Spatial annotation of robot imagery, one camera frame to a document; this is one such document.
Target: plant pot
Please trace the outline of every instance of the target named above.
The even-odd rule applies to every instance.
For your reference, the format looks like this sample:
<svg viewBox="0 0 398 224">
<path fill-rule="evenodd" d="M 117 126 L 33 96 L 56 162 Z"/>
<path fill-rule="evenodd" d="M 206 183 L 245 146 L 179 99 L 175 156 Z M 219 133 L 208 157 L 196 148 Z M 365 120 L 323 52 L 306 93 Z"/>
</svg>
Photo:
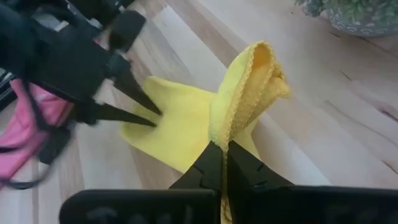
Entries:
<svg viewBox="0 0 398 224">
<path fill-rule="evenodd" d="M 398 23 L 381 22 L 376 16 L 377 6 L 368 7 L 359 21 L 345 19 L 339 9 L 327 9 L 332 26 L 338 30 L 361 37 L 377 37 L 398 32 Z"/>
</svg>

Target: pink fabric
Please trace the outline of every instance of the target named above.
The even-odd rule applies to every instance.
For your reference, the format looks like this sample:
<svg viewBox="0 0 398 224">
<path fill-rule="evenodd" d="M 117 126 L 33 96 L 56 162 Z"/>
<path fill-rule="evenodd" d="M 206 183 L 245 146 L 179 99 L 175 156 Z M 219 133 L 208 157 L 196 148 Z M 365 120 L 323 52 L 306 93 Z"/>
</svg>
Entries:
<svg viewBox="0 0 398 224">
<path fill-rule="evenodd" d="M 12 177 L 29 160 L 47 135 L 36 128 L 34 114 L 25 95 L 22 82 L 16 79 L 10 84 L 18 99 L 7 129 L 0 136 L 0 146 L 22 148 L 9 154 L 0 154 L 1 177 Z M 65 112 L 68 112 L 71 105 L 69 102 L 33 84 L 30 84 L 30 91 L 49 124 L 58 124 Z"/>
</svg>

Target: wood grain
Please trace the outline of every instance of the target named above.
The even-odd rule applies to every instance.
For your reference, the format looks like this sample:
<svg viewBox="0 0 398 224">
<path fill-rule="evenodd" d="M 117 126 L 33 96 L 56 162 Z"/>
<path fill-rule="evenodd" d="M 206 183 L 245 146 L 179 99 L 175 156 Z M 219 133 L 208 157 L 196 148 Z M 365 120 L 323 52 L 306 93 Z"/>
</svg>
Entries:
<svg viewBox="0 0 398 224">
<path fill-rule="evenodd" d="M 353 37 L 290 0 L 137 0 L 129 8 L 148 18 L 127 53 L 139 83 L 155 75 L 216 91 L 238 52 L 266 40 L 293 97 L 276 101 L 253 132 L 262 160 L 296 184 L 398 189 L 398 36 Z M 109 83 L 98 99 L 126 110 L 135 103 Z M 11 113 L 0 114 L 0 129 Z M 62 202 L 81 189 L 166 189 L 181 176 L 118 128 L 79 125 L 48 182 L 0 191 L 2 223 L 56 223 Z M 40 169 L 30 162 L 16 177 Z"/>
</svg>

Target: wooden surface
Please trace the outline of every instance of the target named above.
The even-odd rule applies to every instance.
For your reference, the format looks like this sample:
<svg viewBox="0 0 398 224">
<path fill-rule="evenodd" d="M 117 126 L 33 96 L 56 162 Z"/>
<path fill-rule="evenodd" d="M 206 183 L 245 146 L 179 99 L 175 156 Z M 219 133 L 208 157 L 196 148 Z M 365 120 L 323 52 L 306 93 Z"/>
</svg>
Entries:
<svg viewBox="0 0 398 224">
<path fill-rule="evenodd" d="M 128 53 L 140 82 L 155 75 L 215 91 L 238 52 L 266 40 L 293 97 L 261 116 L 253 138 L 262 160 L 296 184 L 398 189 L 396 37 L 348 36 L 290 0 L 137 0 L 132 8 L 149 20 Z M 133 103 L 109 85 L 99 99 Z M 53 224 L 61 203 L 82 189 L 165 189 L 181 175 L 132 149 L 118 126 L 80 125 L 46 184 L 0 191 L 0 222 Z M 29 163 L 17 177 L 38 170 Z"/>
</svg>

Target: yellow microfiber towel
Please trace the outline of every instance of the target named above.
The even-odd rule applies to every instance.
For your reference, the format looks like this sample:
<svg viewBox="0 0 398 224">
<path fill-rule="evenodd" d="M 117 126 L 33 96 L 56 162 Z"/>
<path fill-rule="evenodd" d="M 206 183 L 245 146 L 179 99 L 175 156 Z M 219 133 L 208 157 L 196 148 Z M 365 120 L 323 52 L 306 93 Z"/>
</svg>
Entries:
<svg viewBox="0 0 398 224">
<path fill-rule="evenodd" d="M 290 93 L 272 47 L 263 41 L 250 45 L 234 59 L 218 93 L 157 77 L 149 77 L 143 89 L 163 116 L 137 105 L 133 113 L 157 127 L 123 123 L 121 135 L 132 146 L 180 172 L 190 168 L 210 141 L 226 155 L 228 143 L 234 140 L 259 159 L 251 138 L 258 117 L 277 97 Z M 227 205 L 223 200 L 226 213 L 222 223 L 229 220 Z"/>
</svg>

